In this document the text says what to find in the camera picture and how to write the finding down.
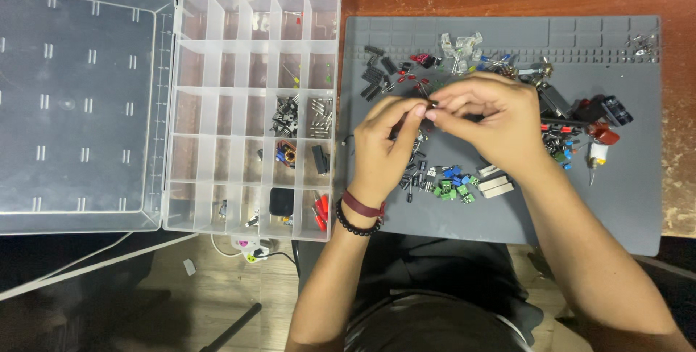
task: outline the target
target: pink watch strap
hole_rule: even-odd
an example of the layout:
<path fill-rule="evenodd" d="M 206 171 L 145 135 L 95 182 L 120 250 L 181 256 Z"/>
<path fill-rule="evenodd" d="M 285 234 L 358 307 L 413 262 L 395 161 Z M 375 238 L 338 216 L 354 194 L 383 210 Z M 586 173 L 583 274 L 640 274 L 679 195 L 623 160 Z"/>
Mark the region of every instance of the pink watch strap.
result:
<path fill-rule="evenodd" d="M 377 208 L 370 208 L 367 205 L 362 204 L 358 201 L 348 190 L 343 192 L 343 204 L 348 205 L 356 213 L 365 216 L 366 218 L 381 218 L 384 216 L 384 206 L 386 202 L 382 202 L 382 205 Z"/>

